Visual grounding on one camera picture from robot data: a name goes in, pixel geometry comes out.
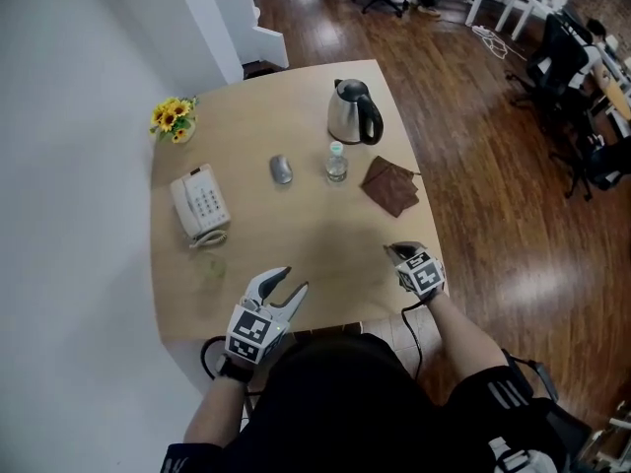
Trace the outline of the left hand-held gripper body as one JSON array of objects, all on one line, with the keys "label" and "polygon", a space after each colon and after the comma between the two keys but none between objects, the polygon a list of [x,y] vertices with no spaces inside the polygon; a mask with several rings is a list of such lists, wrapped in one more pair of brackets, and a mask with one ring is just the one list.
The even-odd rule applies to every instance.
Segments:
[{"label": "left hand-held gripper body", "polygon": [[242,298],[228,326],[225,351],[258,365],[280,344],[290,321],[275,321],[269,304],[258,306]]}]

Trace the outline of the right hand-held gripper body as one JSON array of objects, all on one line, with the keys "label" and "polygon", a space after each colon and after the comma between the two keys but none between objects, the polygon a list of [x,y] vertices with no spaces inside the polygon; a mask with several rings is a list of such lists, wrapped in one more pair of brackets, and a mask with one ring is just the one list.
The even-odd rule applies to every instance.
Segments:
[{"label": "right hand-held gripper body", "polygon": [[395,251],[391,260],[400,286],[419,300],[429,300],[441,291],[446,278],[442,262],[419,241],[402,241],[390,245]]}]

